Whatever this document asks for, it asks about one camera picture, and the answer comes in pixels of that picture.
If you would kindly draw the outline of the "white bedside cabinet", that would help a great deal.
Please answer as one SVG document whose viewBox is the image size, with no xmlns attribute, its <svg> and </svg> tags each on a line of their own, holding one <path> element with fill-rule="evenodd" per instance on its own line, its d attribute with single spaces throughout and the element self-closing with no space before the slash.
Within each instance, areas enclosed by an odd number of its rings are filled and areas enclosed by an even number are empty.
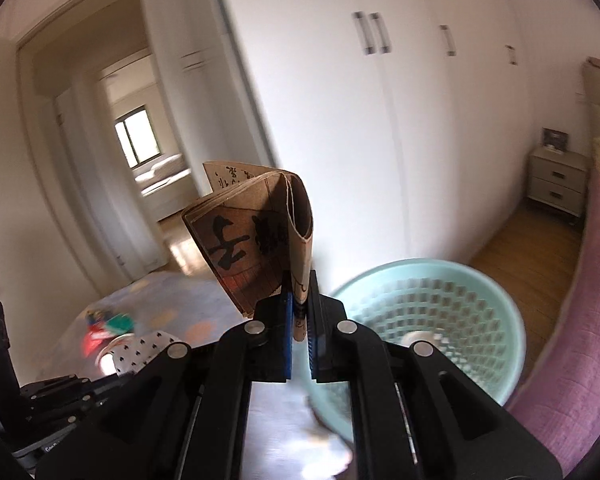
<svg viewBox="0 0 600 480">
<path fill-rule="evenodd" d="M 530 200 L 580 218 L 584 213 L 590 161 L 573 152 L 538 146 L 529 155 L 527 195 Z"/>
</svg>

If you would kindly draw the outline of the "green packet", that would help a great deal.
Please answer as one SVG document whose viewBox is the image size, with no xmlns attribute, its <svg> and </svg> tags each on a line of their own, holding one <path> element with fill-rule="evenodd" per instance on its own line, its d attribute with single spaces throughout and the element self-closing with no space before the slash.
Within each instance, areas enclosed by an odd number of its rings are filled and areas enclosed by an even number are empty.
<svg viewBox="0 0 600 480">
<path fill-rule="evenodd" d="M 118 313 L 108 318 L 104 324 L 104 329 L 108 333 L 114 334 L 114 336 L 129 334 L 134 332 L 134 322 L 129 315 Z"/>
</svg>

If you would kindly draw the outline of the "white triangle-patterned paper bag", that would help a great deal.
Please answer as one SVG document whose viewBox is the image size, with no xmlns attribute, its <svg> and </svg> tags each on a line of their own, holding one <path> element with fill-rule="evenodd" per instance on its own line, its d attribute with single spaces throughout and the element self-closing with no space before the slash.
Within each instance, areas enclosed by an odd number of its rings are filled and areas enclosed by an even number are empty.
<svg viewBox="0 0 600 480">
<path fill-rule="evenodd" d="M 162 330 L 155 330 L 145 335 L 124 336 L 116 342 L 108 354 L 118 375 L 136 374 L 169 344 L 177 341 L 178 338 L 175 336 Z"/>
</svg>

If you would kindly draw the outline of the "brown paper bag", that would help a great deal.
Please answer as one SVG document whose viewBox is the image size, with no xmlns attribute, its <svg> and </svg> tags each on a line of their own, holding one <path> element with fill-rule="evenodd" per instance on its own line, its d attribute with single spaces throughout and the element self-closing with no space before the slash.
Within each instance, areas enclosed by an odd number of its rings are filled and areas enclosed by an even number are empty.
<svg viewBox="0 0 600 480">
<path fill-rule="evenodd" d="M 251 318 L 258 301 L 286 288 L 294 298 L 294 340 L 306 338 L 313 245 L 311 204 L 293 172 L 245 162 L 204 163 L 211 192 L 183 221 L 237 310 Z"/>
</svg>

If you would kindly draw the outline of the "white bed far room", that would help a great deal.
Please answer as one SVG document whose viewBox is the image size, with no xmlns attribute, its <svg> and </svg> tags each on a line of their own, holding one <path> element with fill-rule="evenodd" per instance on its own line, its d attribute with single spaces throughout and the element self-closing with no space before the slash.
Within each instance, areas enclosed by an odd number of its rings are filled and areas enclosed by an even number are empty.
<svg viewBox="0 0 600 480">
<path fill-rule="evenodd" d="M 182 154 L 154 162 L 135 177 L 151 218 L 159 222 L 185 209 L 199 196 Z"/>
</svg>

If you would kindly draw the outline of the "far room window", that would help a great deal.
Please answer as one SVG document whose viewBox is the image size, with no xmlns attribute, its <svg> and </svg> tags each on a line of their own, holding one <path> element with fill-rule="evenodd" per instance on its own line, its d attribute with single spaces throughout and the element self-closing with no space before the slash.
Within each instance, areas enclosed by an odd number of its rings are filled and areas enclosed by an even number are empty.
<svg viewBox="0 0 600 480">
<path fill-rule="evenodd" d="M 118 117 L 114 130 L 131 169 L 151 162 L 162 154 L 146 107 L 137 107 Z"/>
</svg>

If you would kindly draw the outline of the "red white paper cup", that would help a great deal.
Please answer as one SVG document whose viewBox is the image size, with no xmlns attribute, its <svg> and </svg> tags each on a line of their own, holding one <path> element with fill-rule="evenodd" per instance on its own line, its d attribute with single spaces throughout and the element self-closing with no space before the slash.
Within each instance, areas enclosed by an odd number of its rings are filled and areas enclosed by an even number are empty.
<svg viewBox="0 0 600 480">
<path fill-rule="evenodd" d="M 117 374 L 117 367 L 110 353 L 111 348 L 120 338 L 120 334 L 110 333 L 103 328 L 91 327 L 82 338 L 81 356 L 83 359 L 93 361 L 105 376 Z"/>
</svg>

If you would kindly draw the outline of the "mint plastic laundry basket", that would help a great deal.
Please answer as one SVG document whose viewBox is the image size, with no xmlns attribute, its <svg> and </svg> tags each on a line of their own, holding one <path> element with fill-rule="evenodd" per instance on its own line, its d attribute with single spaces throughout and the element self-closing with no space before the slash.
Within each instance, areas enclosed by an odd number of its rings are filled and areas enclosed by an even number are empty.
<svg viewBox="0 0 600 480">
<path fill-rule="evenodd" d="M 469 266 L 399 260 L 360 274 L 332 298 L 390 344 L 430 342 L 500 405 L 518 385 L 524 321 L 505 289 Z"/>
</svg>

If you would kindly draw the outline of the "pink quilted bedspread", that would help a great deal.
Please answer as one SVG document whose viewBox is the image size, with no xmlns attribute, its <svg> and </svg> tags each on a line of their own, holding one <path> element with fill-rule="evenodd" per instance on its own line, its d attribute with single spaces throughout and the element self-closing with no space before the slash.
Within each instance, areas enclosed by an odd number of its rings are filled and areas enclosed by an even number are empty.
<svg viewBox="0 0 600 480">
<path fill-rule="evenodd" d="M 507 409 L 570 474 L 600 437 L 600 172 L 591 172 L 580 257 L 553 335 Z"/>
</svg>

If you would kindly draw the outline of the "picture frame on cabinet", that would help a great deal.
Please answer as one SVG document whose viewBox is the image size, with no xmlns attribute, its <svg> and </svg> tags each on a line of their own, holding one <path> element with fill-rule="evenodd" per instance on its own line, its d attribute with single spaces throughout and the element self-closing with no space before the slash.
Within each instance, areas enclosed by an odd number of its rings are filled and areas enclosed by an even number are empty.
<svg viewBox="0 0 600 480">
<path fill-rule="evenodd" d="M 542 147 L 554 152 L 565 152 L 568 150 L 569 136 L 567 133 L 544 128 L 542 131 Z"/>
</svg>

